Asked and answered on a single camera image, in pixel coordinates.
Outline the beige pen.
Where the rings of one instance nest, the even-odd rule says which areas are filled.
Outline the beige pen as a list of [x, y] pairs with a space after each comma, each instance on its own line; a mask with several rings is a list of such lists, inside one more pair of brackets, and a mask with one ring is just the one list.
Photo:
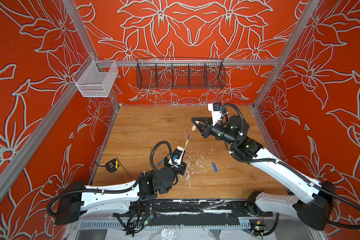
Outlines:
[[187, 136], [187, 138], [186, 138], [186, 142], [185, 142], [185, 145], [184, 145], [184, 150], [187, 149], [187, 146], [188, 146], [189, 141], [190, 141], [190, 138], [191, 138], [191, 134], [192, 134], [192, 133], [189, 133], [188, 136]]

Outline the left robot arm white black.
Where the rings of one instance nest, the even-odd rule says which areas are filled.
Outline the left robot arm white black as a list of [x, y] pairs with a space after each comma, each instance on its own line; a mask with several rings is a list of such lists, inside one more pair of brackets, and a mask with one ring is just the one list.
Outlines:
[[178, 165], [171, 165], [165, 159], [160, 170], [141, 173], [137, 180], [125, 184], [96, 187], [76, 181], [49, 202], [47, 213], [55, 218], [55, 225], [74, 223], [81, 215], [125, 214], [132, 202], [167, 194], [186, 169], [187, 164], [182, 160]]

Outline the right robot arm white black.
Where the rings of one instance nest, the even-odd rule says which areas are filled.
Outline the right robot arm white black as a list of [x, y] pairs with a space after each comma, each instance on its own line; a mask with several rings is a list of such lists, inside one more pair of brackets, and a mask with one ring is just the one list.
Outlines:
[[235, 160], [248, 163], [285, 186], [292, 192], [290, 196], [271, 195], [254, 191], [246, 200], [247, 212], [258, 216], [262, 212], [273, 212], [300, 219], [310, 228], [324, 230], [334, 207], [334, 198], [315, 186], [317, 180], [296, 171], [257, 141], [247, 136], [250, 128], [240, 116], [232, 116], [225, 125], [214, 122], [212, 118], [192, 118], [194, 129], [204, 138], [210, 136], [231, 146], [230, 155]]

